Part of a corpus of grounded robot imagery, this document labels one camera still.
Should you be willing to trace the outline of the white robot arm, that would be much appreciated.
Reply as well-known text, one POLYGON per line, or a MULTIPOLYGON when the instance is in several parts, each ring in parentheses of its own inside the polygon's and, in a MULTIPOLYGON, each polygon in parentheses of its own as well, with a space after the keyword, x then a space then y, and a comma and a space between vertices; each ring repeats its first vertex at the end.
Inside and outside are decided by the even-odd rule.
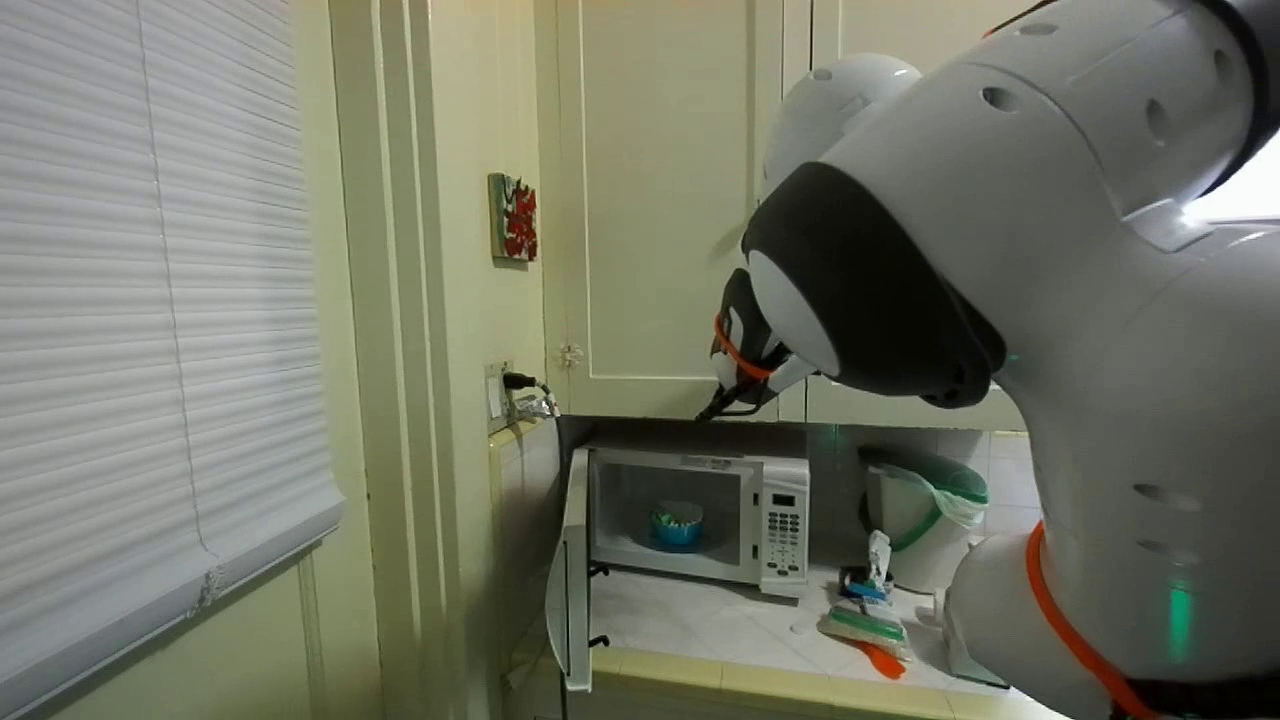
POLYGON ((1280 229, 1195 209, 1276 93, 1280 0, 1036 0, 777 112, 715 341, 766 391, 1016 403, 1042 520, 945 648, 1067 720, 1280 720, 1280 229))

